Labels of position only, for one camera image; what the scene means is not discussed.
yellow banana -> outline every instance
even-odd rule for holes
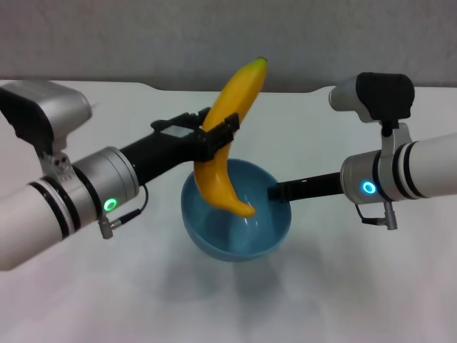
[[[202,129],[208,131],[237,113],[239,121],[251,108],[265,80],[267,62],[258,58],[239,69],[225,85],[211,107]],[[218,150],[214,159],[194,163],[194,176],[201,196],[214,207],[226,209],[240,217],[252,217],[256,210],[238,200],[227,173],[230,144]]]

